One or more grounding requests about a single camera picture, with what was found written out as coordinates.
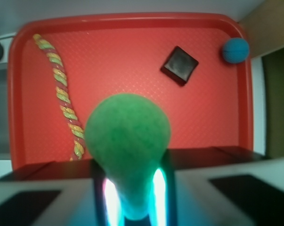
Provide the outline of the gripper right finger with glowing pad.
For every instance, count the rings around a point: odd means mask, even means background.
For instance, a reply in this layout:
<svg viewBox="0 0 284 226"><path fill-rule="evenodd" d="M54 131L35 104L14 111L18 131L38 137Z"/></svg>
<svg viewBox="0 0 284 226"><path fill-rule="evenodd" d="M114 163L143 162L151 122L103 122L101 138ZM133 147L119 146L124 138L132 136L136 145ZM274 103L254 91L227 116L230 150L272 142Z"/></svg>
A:
<svg viewBox="0 0 284 226"><path fill-rule="evenodd" d="M161 168L168 226L284 226L284 157L238 146L169 149Z"/></svg>

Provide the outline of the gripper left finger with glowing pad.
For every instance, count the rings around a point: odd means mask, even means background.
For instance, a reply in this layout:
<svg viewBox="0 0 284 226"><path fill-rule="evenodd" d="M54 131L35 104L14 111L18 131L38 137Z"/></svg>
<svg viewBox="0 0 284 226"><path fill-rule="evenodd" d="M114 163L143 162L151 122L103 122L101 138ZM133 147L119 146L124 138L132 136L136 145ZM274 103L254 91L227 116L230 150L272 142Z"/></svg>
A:
<svg viewBox="0 0 284 226"><path fill-rule="evenodd" d="M0 226L119 226L119 201L95 160L23 166L0 176Z"/></svg>

